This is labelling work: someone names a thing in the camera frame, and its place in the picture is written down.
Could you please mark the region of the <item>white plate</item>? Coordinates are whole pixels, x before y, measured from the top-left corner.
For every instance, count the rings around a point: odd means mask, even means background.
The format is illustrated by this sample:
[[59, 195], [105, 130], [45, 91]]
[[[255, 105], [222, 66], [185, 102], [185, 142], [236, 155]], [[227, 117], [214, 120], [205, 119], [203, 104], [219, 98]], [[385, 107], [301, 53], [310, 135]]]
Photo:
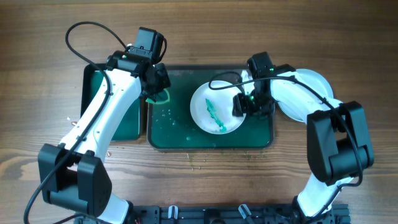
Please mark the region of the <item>white plate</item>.
[[[333, 99], [334, 94], [329, 82], [319, 73], [299, 68], [295, 72], [286, 72], [281, 76], [295, 78], [308, 85], [322, 97]], [[293, 120], [306, 123], [307, 115], [316, 110], [328, 110], [329, 107], [322, 104], [321, 101], [308, 90], [292, 82], [276, 80], [271, 81], [272, 96], [278, 102], [281, 110]]]
[[210, 134], [228, 134], [238, 129], [246, 115], [233, 116], [233, 97], [238, 87], [212, 90], [209, 83], [202, 84], [192, 95], [190, 114], [195, 124]]

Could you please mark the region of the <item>green yellow sponge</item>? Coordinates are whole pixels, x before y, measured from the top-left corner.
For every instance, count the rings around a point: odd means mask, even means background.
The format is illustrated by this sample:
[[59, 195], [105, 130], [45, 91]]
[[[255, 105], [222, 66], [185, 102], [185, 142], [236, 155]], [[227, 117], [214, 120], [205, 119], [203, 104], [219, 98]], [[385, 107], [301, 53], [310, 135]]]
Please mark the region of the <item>green yellow sponge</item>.
[[156, 93], [153, 96], [150, 96], [146, 99], [146, 103], [152, 105], [162, 105], [166, 104], [170, 101], [170, 93], [168, 89], [163, 89], [161, 92]]

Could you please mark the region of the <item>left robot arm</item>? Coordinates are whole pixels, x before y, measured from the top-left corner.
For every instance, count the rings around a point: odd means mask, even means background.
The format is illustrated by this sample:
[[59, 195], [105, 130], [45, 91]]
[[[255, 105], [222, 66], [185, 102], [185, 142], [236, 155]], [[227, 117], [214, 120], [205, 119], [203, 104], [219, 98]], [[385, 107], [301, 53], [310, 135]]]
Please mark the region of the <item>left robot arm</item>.
[[74, 211], [72, 218], [97, 223], [139, 223], [132, 202], [112, 193], [104, 160], [130, 106], [139, 98], [156, 103], [156, 96], [170, 87], [161, 62], [166, 49], [167, 40], [161, 33], [140, 27], [135, 43], [115, 51], [104, 65], [83, 58], [102, 74], [101, 86], [59, 144], [44, 144], [39, 151], [40, 185], [26, 206], [24, 223], [28, 223], [38, 195], [45, 203]]

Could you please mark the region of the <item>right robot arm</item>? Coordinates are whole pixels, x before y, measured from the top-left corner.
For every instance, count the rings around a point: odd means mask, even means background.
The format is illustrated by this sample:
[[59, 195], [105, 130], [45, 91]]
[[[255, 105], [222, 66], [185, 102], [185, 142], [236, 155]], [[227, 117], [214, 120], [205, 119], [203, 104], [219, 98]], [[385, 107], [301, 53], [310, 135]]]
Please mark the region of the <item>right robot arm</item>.
[[363, 107], [337, 100], [319, 73], [276, 66], [267, 52], [247, 61], [249, 75], [239, 85], [244, 93], [233, 98], [233, 116], [268, 116], [278, 102], [288, 116], [307, 127], [307, 161], [311, 176], [294, 199], [292, 219], [313, 223], [330, 214], [331, 205], [347, 187], [358, 187], [374, 153]]

